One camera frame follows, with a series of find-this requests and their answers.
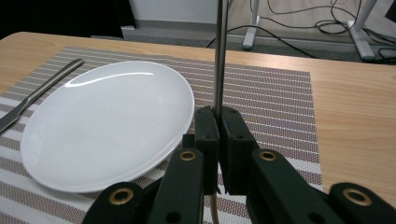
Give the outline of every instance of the placemat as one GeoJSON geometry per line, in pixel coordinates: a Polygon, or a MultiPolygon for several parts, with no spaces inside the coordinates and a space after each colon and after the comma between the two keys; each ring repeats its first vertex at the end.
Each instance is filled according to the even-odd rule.
{"type": "MultiPolygon", "coordinates": [[[[162,63],[187,79],[196,108],[212,105],[213,62],[67,47],[0,96],[0,117],[76,58],[85,63],[41,96],[0,135],[0,223],[80,223],[100,194],[48,189],[36,183],[21,163],[20,141],[29,118],[49,94],[73,77],[109,63],[162,63]]],[[[261,148],[282,153],[311,186],[322,189],[309,73],[227,63],[223,103],[240,111],[261,148]]],[[[134,182],[142,187],[149,185],[163,176],[167,163],[162,162],[134,182]]],[[[224,192],[220,171],[219,188],[224,192]]],[[[250,223],[245,197],[220,194],[218,206],[220,223],[250,223]]],[[[207,198],[204,212],[205,223],[212,223],[207,198]]]]}

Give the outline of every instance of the knife blade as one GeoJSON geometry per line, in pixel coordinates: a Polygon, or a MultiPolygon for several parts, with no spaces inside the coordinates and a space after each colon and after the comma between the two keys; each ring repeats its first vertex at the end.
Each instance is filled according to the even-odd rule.
{"type": "Polygon", "coordinates": [[[38,97],[40,97],[44,92],[51,88],[55,83],[61,80],[63,77],[69,75],[75,69],[84,64],[82,59],[75,59],[71,63],[67,64],[59,72],[57,72],[53,77],[41,85],[37,90],[33,91],[28,95],[20,104],[9,111],[6,115],[0,118],[0,133],[2,133],[9,125],[14,123],[19,117],[21,112],[31,105],[38,97]]]}

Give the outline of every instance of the metal rod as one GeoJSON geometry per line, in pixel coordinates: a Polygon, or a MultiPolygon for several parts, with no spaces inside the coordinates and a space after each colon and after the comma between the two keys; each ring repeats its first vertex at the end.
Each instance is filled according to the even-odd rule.
{"type": "Polygon", "coordinates": [[[210,195],[210,213],[212,215],[213,224],[219,224],[218,195],[216,192],[210,195]]]}
{"type": "Polygon", "coordinates": [[[370,12],[373,10],[375,3],[376,3],[376,0],[368,0],[366,2],[366,5],[364,5],[364,8],[361,11],[361,14],[359,14],[359,17],[355,20],[354,28],[357,31],[361,30],[364,23],[367,21],[367,18],[369,18],[370,12]]]}
{"type": "Polygon", "coordinates": [[[228,0],[219,0],[216,31],[215,92],[213,113],[218,124],[221,121],[224,85],[225,52],[227,42],[228,0]]]}

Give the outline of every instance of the metal stand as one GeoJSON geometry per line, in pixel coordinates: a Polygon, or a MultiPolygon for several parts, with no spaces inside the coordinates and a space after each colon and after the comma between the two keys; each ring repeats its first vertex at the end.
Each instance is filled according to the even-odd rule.
{"type": "Polygon", "coordinates": [[[376,0],[368,0],[359,17],[355,21],[349,21],[347,23],[356,48],[358,48],[359,54],[364,61],[375,59],[375,55],[367,42],[368,35],[362,30],[362,27],[369,17],[370,12],[373,10],[375,3],[376,0]]]}
{"type": "Polygon", "coordinates": [[[218,21],[216,30],[216,55],[215,55],[215,92],[213,113],[216,121],[221,120],[222,96],[224,85],[225,52],[227,43],[228,0],[219,0],[218,21]]]}
{"type": "MultiPolygon", "coordinates": [[[[260,0],[253,1],[253,14],[251,15],[250,25],[257,26],[259,25],[259,3],[260,0]]],[[[251,50],[253,48],[254,38],[256,36],[257,29],[254,27],[249,27],[247,29],[247,34],[245,35],[244,43],[242,44],[242,49],[251,50]]]]}

